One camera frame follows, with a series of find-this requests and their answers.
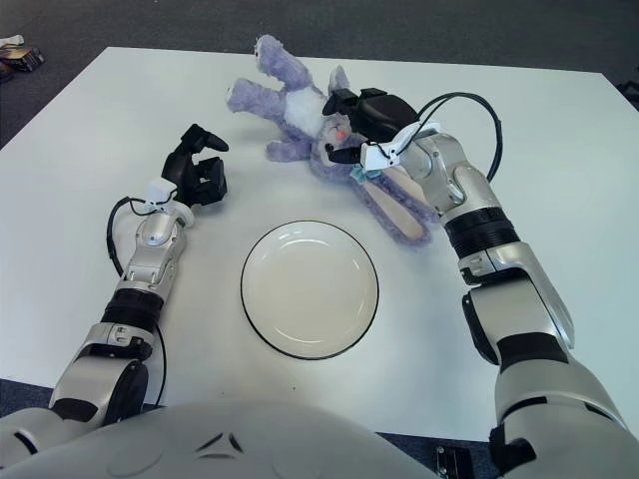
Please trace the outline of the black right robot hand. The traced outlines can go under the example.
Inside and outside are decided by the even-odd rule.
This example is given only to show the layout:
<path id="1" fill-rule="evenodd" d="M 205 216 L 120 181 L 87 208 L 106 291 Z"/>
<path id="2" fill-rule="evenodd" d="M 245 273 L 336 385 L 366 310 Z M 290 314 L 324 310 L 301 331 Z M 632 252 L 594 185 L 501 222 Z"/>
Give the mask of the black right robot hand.
<path id="1" fill-rule="evenodd" d="M 419 128 L 419 116 L 405 100 L 377 88 L 334 90 L 322 113 L 347 116 L 350 129 L 363 140 L 356 146 L 325 145 L 332 163 L 361 165 L 365 171 L 383 170 L 398 163 L 398 157 Z"/>

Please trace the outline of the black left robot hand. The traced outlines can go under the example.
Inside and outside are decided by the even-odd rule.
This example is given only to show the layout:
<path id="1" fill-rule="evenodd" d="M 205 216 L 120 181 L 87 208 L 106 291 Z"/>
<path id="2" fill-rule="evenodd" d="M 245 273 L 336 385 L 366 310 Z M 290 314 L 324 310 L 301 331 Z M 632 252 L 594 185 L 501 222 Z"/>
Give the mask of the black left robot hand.
<path id="1" fill-rule="evenodd" d="M 175 185 L 174 199 L 192 207 L 220 202 L 228 191 L 224 161 L 220 157 L 200 160 L 193 155 L 203 149 L 227 152 L 229 145 L 197 124 L 181 137 L 181 142 L 168 156 L 161 177 Z"/>

